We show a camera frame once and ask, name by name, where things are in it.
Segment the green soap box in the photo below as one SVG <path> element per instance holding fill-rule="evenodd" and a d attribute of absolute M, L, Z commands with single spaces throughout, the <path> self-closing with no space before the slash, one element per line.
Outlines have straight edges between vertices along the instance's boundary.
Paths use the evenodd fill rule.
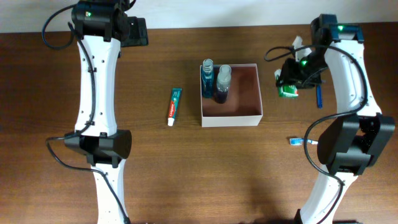
<path fill-rule="evenodd" d="M 281 69 L 278 69 L 274 72 L 276 83 L 278 83 L 280 74 L 281 74 Z M 296 86 L 294 86 L 294 85 L 277 86 L 277 91 L 278 91 L 279 97 L 281 97 L 281 98 L 297 98 L 299 96 L 298 90 L 297 90 Z"/>

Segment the teal mouthwash bottle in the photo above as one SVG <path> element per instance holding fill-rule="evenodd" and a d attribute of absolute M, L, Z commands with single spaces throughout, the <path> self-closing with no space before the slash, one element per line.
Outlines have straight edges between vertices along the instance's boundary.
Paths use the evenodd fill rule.
<path fill-rule="evenodd" d="M 212 59 L 205 59 L 201 69 L 201 93 L 205 98 L 213 96 L 214 70 Z"/>

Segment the clear purple liquid bottle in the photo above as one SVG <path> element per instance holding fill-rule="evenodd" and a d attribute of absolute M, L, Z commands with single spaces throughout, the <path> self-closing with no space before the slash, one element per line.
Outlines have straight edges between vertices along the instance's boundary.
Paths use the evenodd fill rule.
<path fill-rule="evenodd" d="M 219 104 L 226 102 L 231 85 L 232 69 L 229 65 L 222 65 L 216 79 L 215 101 Z"/>

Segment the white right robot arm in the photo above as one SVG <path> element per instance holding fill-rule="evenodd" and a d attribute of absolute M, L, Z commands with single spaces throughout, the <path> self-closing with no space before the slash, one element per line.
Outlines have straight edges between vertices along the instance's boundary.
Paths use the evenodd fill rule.
<path fill-rule="evenodd" d="M 336 209 L 350 185 L 373 166 L 395 130 L 394 119 L 377 105 L 364 65 L 364 36 L 360 26 L 344 25 L 334 14 L 320 14 L 311 23 L 312 44 L 296 38 L 285 54 L 287 60 L 275 72 L 276 86 L 313 88 L 329 69 L 337 112 L 311 124 L 305 132 L 330 119 L 320 135 L 312 166 L 319 175 L 305 205 L 297 210 L 295 223 L 332 223 Z"/>

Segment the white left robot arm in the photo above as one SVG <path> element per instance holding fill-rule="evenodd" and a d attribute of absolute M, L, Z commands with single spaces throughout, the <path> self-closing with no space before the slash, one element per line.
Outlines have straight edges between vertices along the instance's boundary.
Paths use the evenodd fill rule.
<path fill-rule="evenodd" d="M 129 223 L 123 170 L 132 146 L 129 130 L 118 129 L 114 113 L 116 63 L 123 47 L 146 46 L 146 21 L 129 17 L 132 1 L 79 1 L 72 7 L 73 34 L 81 60 L 79 115 L 69 149 L 86 157 L 95 177 L 98 223 Z"/>

